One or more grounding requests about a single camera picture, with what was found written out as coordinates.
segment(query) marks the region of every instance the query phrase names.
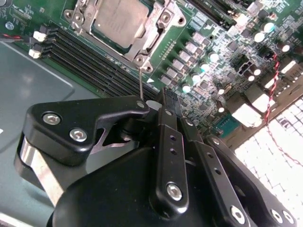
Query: metal plate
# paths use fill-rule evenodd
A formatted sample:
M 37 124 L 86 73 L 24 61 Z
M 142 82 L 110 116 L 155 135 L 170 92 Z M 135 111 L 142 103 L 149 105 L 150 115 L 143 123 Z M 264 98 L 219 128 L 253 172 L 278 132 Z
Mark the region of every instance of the metal plate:
M 103 0 L 94 27 L 113 42 L 128 48 L 145 31 L 148 12 L 138 0 Z

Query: white connector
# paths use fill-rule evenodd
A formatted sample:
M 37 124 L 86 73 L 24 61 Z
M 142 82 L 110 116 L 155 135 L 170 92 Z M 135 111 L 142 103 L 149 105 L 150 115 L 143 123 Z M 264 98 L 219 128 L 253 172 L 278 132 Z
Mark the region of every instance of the white connector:
M 38 59 L 41 57 L 41 52 L 30 49 L 28 55 L 31 56 L 33 59 Z
M 33 37 L 38 40 L 39 42 L 44 42 L 47 38 L 47 35 L 41 32 L 35 31 Z

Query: red and black wire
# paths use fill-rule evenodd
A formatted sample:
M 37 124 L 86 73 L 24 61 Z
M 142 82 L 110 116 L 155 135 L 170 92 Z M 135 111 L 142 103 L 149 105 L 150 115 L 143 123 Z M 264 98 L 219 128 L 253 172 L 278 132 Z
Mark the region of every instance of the red and black wire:
M 22 42 L 24 41 L 24 38 L 19 35 L 0 34 L 0 41 L 6 43 Z
M 295 164 L 300 165 L 301 167 L 303 167 L 303 165 L 298 160 L 292 158 L 289 154 L 287 154 L 285 151 L 283 151 L 283 149 L 278 145 L 276 139 L 274 138 L 274 136 L 273 136 L 273 134 L 272 134 L 272 132 L 269 128 L 269 115 L 271 113 L 270 103 L 273 100 L 275 89 L 277 87 L 277 82 L 279 80 L 279 74 L 280 74 L 280 61 L 279 61 L 278 56 L 276 54 L 274 54 L 274 56 L 273 56 L 273 61 L 275 62 L 275 66 L 274 66 L 275 74 L 274 74 L 274 78 L 273 78 L 274 84 L 273 84 L 273 86 L 271 87 L 271 89 L 269 91 L 269 102 L 268 102 L 268 105 L 267 105 L 267 111 L 265 113 L 264 120 L 266 122 L 268 133 L 269 133 L 271 139 L 273 140 L 273 142 L 275 143 L 275 145 L 277 146 L 277 148 L 279 149 L 279 151 L 281 151 L 284 156 L 291 159 Z

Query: cpu socket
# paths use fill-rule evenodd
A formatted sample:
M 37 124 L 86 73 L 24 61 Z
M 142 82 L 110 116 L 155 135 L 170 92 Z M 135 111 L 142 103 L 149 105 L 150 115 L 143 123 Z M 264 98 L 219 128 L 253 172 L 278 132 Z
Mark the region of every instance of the cpu socket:
M 150 58 L 172 26 L 186 18 L 175 0 L 78 0 L 64 16 L 75 30 L 131 68 L 150 73 Z

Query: motherboard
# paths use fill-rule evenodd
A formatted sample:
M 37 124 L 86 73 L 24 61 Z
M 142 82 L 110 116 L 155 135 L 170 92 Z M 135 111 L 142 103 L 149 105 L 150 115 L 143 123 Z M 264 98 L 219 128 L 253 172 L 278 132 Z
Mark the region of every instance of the motherboard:
M 201 134 L 258 127 L 303 74 L 301 0 L 0 0 L 0 33 L 100 97 L 178 96 Z M 274 80 L 279 62 L 278 81 Z

